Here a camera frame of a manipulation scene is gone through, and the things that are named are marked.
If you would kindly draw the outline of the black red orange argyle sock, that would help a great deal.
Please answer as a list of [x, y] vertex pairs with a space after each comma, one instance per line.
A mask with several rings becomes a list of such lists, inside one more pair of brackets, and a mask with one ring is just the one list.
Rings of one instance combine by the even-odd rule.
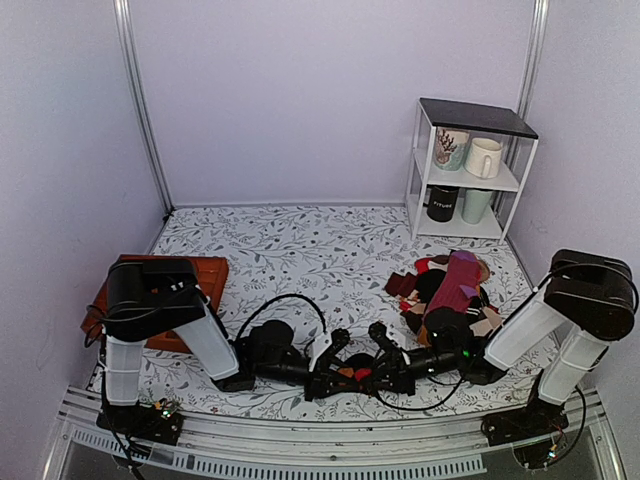
[[336, 384], [345, 391], [368, 393], [373, 374], [374, 357], [367, 353], [358, 353], [349, 357], [343, 366], [337, 368]]

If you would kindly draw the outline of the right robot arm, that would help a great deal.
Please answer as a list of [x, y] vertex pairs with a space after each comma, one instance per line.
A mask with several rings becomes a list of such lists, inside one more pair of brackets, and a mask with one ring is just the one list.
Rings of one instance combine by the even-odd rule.
[[611, 343], [634, 327], [639, 293], [629, 266], [620, 260], [562, 249], [541, 284], [467, 357], [460, 344], [454, 358], [462, 381], [488, 385], [564, 323], [574, 324], [558, 356], [536, 379], [517, 427], [537, 436], [556, 410], [604, 356]]

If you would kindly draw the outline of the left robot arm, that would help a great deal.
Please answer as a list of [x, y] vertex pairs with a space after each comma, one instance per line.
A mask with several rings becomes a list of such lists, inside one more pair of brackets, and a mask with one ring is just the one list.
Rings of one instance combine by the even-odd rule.
[[336, 357], [350, 341], [348, 331], [322, 331], [307, 353], [294, 347], [293, 329], [280, 320], [257, 327], [245, 323], [231, 338], [187, 259], [119, 260], [109, 269], [106, 291], [102, 392], [111, 419], [128, 434], [141, 433], [149, 423], [138, 404], [143, 349], [168, 331], [223, 392], [251, 390], [259, 377], [300, 384], [308, 401], [359, 389], [354, 369]]

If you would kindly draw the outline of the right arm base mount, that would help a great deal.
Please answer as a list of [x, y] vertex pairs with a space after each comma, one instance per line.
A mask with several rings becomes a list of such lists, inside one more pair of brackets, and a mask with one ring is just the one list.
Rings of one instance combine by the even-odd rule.
[[484, 416], [481, 432], [490, 446], [524, 441], [513, 449], [517, 463], [527, 470], [544, 469], [561, 458], [564, 430], [569, 426], [564, 406], [531, 393], [524, 407]]

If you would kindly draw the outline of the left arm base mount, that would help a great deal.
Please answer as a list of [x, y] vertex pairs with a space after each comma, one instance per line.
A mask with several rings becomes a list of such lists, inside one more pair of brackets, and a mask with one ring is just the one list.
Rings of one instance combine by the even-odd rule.
[[153, 405], [115, 406], [106, 402], [96, 425], [128, 438], [176, 446], [183, 422], [179, 403], [162, 398]]

